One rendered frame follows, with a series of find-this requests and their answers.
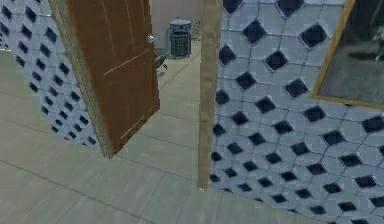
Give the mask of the dark mesh trash can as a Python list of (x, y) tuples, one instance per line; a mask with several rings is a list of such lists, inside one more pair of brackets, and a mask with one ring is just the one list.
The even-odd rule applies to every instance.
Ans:
[(170, 52), (174, 58), (191, 55), (191, 22), (175, 19), (169, 22)]

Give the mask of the brown wooden room door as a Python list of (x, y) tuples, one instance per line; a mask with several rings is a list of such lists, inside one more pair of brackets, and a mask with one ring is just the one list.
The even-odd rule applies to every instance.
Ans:
[(160, 108), (149, 0), (65, 3), (113, 156)]

